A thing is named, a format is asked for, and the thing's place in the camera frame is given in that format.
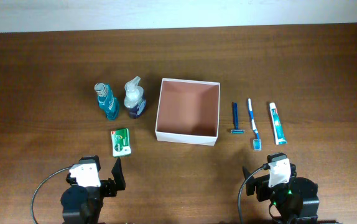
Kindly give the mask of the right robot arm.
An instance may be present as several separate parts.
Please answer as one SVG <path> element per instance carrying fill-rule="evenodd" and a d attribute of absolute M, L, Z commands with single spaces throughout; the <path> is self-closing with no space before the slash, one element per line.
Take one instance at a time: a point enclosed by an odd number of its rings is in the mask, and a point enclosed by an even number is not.
<path fill-rule="evenodd" d="M 271 215 L 275 223 L 317 223 L 318 185 L 310 179 L 297 176 L 296 165 L 283 152 L 267 156 L 267 162 L 255 171 L 243 167 L 244 181 L 238 192 L 238 213 L 241 216 L 241 194 L 256 195 L 258 202 L 270 201 L 280 217 Z"/>

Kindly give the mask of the blue mouthwash bottle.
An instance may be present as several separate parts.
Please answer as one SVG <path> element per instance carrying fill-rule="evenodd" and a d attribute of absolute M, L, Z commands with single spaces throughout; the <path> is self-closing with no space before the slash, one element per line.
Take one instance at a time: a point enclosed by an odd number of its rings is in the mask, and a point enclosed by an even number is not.
<path fill-rule="evenodd" d="M 119 114 L 119 102 L 113 95 L 109 84 L 97 83 L 94 87 L 99 107 L 105 112 L 108 120 L 115 120 Z"/>

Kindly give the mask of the white cardboard box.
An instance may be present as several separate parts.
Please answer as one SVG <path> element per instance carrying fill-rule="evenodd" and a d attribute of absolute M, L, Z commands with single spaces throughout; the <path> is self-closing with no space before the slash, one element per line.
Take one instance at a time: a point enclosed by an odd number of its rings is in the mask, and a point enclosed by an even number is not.
<path fill-rule="evenodd" d="M 158 141 L 215 145 L 220 83 L 163 78 L 155 122 Z"/>

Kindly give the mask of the blue disposable razor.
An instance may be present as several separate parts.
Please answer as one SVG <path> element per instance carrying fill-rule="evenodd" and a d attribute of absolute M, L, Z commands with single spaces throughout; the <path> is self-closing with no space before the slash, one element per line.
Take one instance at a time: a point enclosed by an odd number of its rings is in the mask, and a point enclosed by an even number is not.
<path fill-rule="evenodd" d="M 237 103 L 232 103 L 232 109 L 233 109 L 234 129 L 231 130 L 231 134 L 244 134 L 244 130 L 239 128 Z"/>

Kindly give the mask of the white teal toothpaste tube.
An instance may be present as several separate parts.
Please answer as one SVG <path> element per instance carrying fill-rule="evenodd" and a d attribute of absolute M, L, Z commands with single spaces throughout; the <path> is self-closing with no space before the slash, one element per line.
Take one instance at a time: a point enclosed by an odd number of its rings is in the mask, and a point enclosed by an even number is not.
<path fill-rule="evenodd" d="M 269 111 L 272 118 L 272 125 L 274 130 L 274 139 L 276 145 L 287 144 L 287 140 L 284 135 L 281 120 L 277 112 L 277 107 L 275 103 L 269 103 Z"/>

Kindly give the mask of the blue white toothbrush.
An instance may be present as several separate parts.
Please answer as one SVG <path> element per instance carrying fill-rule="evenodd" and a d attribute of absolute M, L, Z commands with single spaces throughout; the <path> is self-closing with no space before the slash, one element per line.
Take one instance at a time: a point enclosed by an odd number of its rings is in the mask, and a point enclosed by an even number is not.
<path fill-rule="evenodd" d="M 256 123 L 254 120 L 253 107 L 252 107 L 250 98 L 248 98 L 248 112 L 249 112 L 249 117 L 250 117 L 250 121 L 251 121 L 251 127 L 255 134 L 255 138 L 253 139 L 253 148 L 255 151 L 260 151 L 262 149 L 262 144 L 261 144 L 259 132 L 256 127 Z"/>

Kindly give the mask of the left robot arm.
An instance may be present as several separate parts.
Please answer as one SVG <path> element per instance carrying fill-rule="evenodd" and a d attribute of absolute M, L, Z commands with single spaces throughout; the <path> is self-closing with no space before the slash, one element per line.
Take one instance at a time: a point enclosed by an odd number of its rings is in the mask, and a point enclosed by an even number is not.
<path fill-rule="evenodd" d="M 70 188 L 64 191 L 60 202 L 65 223 L 97 224 L 103 200 L 115 197 L 126 188 L 121 159 L 118 158 L 111 170 L 112 178 L 101 180 L 100 159 L 97 155 L 82 157 L 69 168 L 66 181 Z"/>

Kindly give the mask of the green soap bar package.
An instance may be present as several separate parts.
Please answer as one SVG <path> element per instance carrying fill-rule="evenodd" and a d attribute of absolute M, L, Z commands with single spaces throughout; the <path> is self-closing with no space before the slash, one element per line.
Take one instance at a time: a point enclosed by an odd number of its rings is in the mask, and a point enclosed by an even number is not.
<path fill-rule="evenodd" d="M 123 157 L 132 154 L 128 128 L 111 131 L 112 155 Z"/>

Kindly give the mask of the clear pump soap bottle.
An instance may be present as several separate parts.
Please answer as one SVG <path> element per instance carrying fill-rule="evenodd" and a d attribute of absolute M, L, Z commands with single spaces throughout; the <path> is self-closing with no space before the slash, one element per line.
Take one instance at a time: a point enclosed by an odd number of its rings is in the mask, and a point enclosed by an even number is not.
<path fill-rule="evenodd" d="M 147 103 L 144 97 L 144 89 L 139 86 L 140 80 L 141 78 L 136 76 L 131 81 L 127 82 L 124 87 L 126 91 L 124 106 L 127 108 L 129 116 L 133 119 L 136 119 L 143 114 Z"/>

